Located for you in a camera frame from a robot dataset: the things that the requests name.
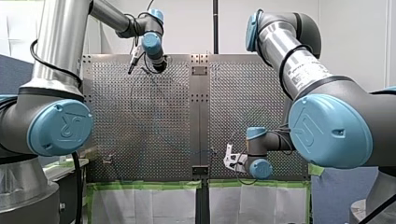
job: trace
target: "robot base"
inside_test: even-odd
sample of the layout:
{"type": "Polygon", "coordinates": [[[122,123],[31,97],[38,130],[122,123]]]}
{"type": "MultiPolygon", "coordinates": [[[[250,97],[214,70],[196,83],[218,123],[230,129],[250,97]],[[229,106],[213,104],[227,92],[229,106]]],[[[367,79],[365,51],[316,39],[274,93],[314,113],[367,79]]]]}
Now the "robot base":
{"type": "Polygon", "coordinates": [[[38,158],[0,164],[0,223],[59,224],[59,201],[38,158]]]}
{"type": "Polygon", "coordinates": [[[7,210],[0,210],[0,222],[7,224],[59,224],[59,187],[49,185],[46,194],[7,210]]]}

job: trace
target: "metal rod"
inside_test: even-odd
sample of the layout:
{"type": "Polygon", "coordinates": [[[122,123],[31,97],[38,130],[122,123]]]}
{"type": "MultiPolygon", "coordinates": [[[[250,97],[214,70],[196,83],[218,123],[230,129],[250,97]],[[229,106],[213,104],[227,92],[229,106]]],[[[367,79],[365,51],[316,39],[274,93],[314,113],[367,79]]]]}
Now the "metal rod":
{"type": "MultiPolygon", "coordinates": [[[[89,0],[46,0],[36,54],[46,63],[79,74],[89,0]]],[[[69,75],[35,62],[32,80],[23,87],[80,94],[69,75]]]]}
{"type": "Polygon", "coordinates": [[[219,54],[219,0],[213,0],[213,38],[214,54],[219,54]]]}
{"type": "Polygon", "coordinates": [[[104,22],[117,32],[124,32],[129,27],[129,19],[106,0],[93,0],[90,14],[104,22]]]}

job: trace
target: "green tape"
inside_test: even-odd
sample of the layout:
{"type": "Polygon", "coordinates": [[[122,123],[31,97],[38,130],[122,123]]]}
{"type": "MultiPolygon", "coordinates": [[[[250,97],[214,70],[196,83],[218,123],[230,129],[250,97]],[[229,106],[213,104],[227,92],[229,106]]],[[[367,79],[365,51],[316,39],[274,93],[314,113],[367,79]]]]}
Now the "green tape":
{"type": "Polygon", "coordinates": [[[320,167],[320,166],[316,166],[312,163],[308,164],[308,173],[310,175],[317,175],[317,176],[321,176],[323,174],[324,168],[320,167]]]}
{"type": "Polygon", "coordinates": [[[201,181],[179,181],[179,182],[144,182],[144,181],[117,181],[110,183],[92,183],[88,185],[93,191],[112,189],[199,189],[201,181]]]}
{"type": "MultiPolygon", "coordinates": [[[[250,183],[251,179],[241,179],[244,182],[250,183]]],[[[228,188],[241,187],[242,184],[237,179],[228,180],[210,180],[210,188],[228,188]]],[[[259,180],[253,185],[258,187],[274,187],[274,188],[288,188],[288,189],[306,189],[310,186],[309,181],[276,181],[276,180],[259,180]]]]}
{"type": "Polygon", "coordinates": [[[93,188],[87,186],[87,216],[88,224],[92,224],[92,203],[93,203],[93,188]]]}
{"type": "Polygon", "coordinates": [[[310,217],[311,217],[311,184],[308,184],[306,186],[306,217],[305,217],[305,223],[310,223],[310,217]]]}

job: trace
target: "white wall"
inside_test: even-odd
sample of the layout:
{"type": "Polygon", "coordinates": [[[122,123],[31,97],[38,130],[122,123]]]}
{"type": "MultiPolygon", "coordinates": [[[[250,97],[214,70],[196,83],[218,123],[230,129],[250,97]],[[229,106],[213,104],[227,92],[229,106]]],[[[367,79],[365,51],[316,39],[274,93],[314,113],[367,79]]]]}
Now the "white wall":
{"type": "MultiPolygon", "coordinates": [[[[108,0],[122,12],[138,15],[149,0],[108,0]]],[[[152,7],[164,14],[166,53],[213,52],[212,0],[156,0],[152,7]]],[[[318,0],[224,0],[219,1],[219,53],[247,53],[245,31],[248,18],[258,7],[265,11],[299,11],[318,21],[318,0]]],[[[132,40],[119,39],[103,25],[102,52],[129,53],[132,40]]]]}
{"type": "MultiPolygon", "coordinates": [[[[43,1],[0,1],[0,54],[29,63],[31,43],[38,38],[43,1]]],[[[84,53],[101,53],[100,24],[89,18],[84,53]]]]}
{"type": "Polygon", "coordinates": [[[367,91],[388,86],[389,1],[320,0],[321,61],[367,91]]]}
{"type": "Polygon", "coordinates": [[[219,53],[247,53],[248,18],[261,8],[267,12],[301,12],[319,19],[319,0],[225,0],[219,1],[219,53]]]}
{"type": "MultiPolygon", "coordinates": [[[[137,16],[146,11],[149,0],[108,0],[124,13],[137,16]]],[[[152,8],[164,15],[163,49],[172,53],[206,53],[213,49],[212,0],[157,0],[152,8]]],[[[132,39],[119,39],[103,24],[102,52],[129,53],[132,39]]]]}

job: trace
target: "white bracket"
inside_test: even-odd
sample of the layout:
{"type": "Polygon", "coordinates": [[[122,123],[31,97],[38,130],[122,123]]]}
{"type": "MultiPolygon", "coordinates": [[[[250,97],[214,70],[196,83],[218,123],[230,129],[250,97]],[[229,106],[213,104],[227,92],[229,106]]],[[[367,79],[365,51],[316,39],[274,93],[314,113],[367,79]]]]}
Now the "white bracket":
{"type": "Polygon", "coordinates": [[[246,173],[244,165],[248,159],[248,155],[241,153],[233,154],[232,150],[233,150],[233,145],[230,143],[227,144],[227,150],[223,160],[225,167],[233,171],[236,170],[236,172],[246,173]]]}

